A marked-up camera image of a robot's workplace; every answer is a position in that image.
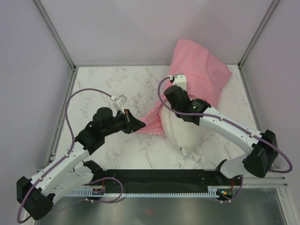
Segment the white pillow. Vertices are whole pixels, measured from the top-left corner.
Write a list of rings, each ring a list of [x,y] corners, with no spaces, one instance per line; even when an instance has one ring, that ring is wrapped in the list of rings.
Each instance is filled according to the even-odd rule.
[[[161,124],[167,139],[186,157],[201,145],[208,130],[191,122],[185,122],[162,106],[159,110]]]

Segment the pink satin pillowcase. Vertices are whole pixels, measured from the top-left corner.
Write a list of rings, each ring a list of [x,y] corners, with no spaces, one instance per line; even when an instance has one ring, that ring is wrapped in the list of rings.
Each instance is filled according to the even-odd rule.
[[[232,76],[228,67],[207,48],[189,39],[178,40],[173,51],[169,74],[173,76],[183,74],[187,80],[187,94],[190,99],[202,99],[213,107],[217,107],[221,91]],[[167,128],[163,128],[161,113],[167,113],[167,118],[171,119],[171,124],[167,124]],[[205,128],[178,118],[166,109],[161,101],[158,101],[141,121],[146,127],[138,130],[139,134],[165,136],[169,134],[168,129],[176,134],[182,131],[185,135],[202,136],[206,133]]]

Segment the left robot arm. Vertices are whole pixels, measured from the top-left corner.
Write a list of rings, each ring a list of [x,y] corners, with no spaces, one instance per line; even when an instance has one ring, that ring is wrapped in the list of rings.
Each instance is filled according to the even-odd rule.
[[[41,219],[54,205],[54,195],[46,193],[47,188],[100,148],[106,136],[119,131],[130,134],[145,126],[128,109],[118,111],[114,116],[110,108],[99,108],[92,121],[73,138],[70,149],[64,155],[31,178],[22,176],[17,181],[16,192],[20,209],[25,209],[34,220]]]

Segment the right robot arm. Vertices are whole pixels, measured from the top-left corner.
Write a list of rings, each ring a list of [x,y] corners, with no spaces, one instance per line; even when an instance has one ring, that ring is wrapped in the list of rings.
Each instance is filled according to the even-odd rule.
[[[244,155],[225,159],[217,166],[214,173],[216,183],[225,185],[231,178],[244,174],[258,178],[266,176],[278,156],[273,149],[277,145],[273,132],[266,130],[262,133],[239,125],[206,101],[191,100],[177,85],[167,88],[164,96],[177,117],[218,133],[244,151]]]

